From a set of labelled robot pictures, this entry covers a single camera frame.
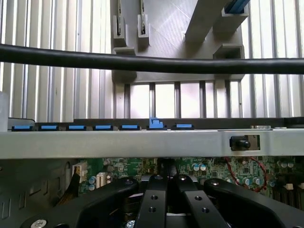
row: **red wire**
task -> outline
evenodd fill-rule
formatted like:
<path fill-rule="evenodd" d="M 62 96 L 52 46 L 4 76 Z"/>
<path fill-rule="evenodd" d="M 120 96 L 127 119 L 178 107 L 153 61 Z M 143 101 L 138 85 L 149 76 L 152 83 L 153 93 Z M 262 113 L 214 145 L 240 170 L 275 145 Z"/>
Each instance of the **red wire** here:
<path fill-rule="evenodd" d="M 257 159 L 255 159 L 254 157 L 249 157 L 251 160 L 253 160 L 254 162 L 256 162 L 262 169 L 263 171 L 263 174 L 264 174 L 264 183 L 263 183 L 263 186 L 262 187 L 258 187 L 256 189 L 252 189 L 253 191 L 255 192 L 260 192 L 263 188 L 265 188 L 267 186 L 267 172 L 266 172 L 266 169 L 264 167 L 264 165 L 262 163 L 260 163 Z M 229 160 L 227 157 L 225 157 L 225 161 L 227 163 L 227 168 L 230 172 L 230 175 L 232 177 L 232 179 L 234 180 L 234 182 L 240 186 L 243 186 L 244 188 L 248 188 L 247 185 L 245 184 L 241 184 L 239 181 L 237 181 L 236 177 L 235 177 L 235 174 L 234 172 L 232 171 L 232 168 L 231 168 L 231 165 L 229 163 Z"/>

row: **blue plastic tab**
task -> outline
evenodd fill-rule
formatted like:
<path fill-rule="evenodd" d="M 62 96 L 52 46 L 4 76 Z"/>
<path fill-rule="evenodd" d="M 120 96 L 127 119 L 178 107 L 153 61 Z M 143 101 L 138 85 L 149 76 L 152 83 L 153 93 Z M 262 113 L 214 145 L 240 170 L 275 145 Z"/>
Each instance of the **blue plastic tab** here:
<path fill-rule="evenodd" d="M 155 128 L 163 128 L 163 123 L 160 122 L 157 118 L 150 118 L 149 119 L 149 128 L 155 129 Z"/>
<path fill-rule="evenodd" d="M 137 125 L 122 125 L 123 129 L 137 129 Z"/>
<path fill-rule="evenodd" d="M 111 125 L 98 125 L 98 126 L 95 126 L 95 129 L 97 129 L 97 130 L 111 129 Z"/>
<path fill-rule="evenodd" d="M 44 125 L 44 126 L 41 126 L 41 129 L 42 130 L 57 130 L 57 125 Z"/>
<path fill-rule="evenodd" d="M 83 129 L 85 129 L 85 126 L 82 126 L 82 125 L 71 125 L 68 128 L 69 128 L 69 130 L 83 130 Z"/>
<path fill-rule="evenodd" d="M 14 126 L 15 130 L 30 130 L 32 126 Z"/>
<path fill-rule="evenodd" d="M 244 12 L 245 6 L 250 0 L 234 0 L 226 8 L 225 12 L 230 14 L 240 14 Z"/>
<path fill-rule="evenodd" d="M 192 125 L 191 124 L 177 124 L 176 127 L 177 128 L 191 128 Z"/>

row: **white connector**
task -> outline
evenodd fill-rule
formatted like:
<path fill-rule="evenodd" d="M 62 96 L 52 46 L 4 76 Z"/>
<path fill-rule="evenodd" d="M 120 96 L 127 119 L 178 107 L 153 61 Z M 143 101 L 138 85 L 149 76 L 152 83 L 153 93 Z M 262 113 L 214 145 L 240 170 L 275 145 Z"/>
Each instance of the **white connector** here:
<path fill-rule="evenodd" d="M 79 183 L 86 181 L 87 178 L 87 162 L 80 162 L 73 165 L 72 174 L 76 172 L 80 176 Z"/>
<path fill-rule="evenodd" d="M 96 188 L 100 188 L 106 184 L 106 172 L 100 172 L 96 175 Z"/>

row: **black cable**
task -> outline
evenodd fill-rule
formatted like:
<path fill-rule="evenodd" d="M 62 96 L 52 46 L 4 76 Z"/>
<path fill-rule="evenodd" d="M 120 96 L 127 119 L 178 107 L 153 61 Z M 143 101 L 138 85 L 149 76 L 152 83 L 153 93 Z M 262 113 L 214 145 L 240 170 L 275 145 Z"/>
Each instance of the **black cable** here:
<path fill-rule="evenodd" d="M 303 58 L 177 59 L 58 51 L 0 44 L 0 62 L 188 74 L 304 74 Z"/>

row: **metal frame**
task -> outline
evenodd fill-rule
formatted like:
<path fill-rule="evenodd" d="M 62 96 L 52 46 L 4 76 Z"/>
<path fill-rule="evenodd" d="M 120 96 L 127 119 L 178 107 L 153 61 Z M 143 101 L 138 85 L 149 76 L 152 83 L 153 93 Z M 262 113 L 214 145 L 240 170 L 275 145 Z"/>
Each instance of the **metal frame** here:
<path fill-rule="evenodd" d="M 259 151 L 233 152 L 232 136 L 260 135 Z M 303 155 L 304 128 L 272 130 L 8 132 L 0 159 Z"/>

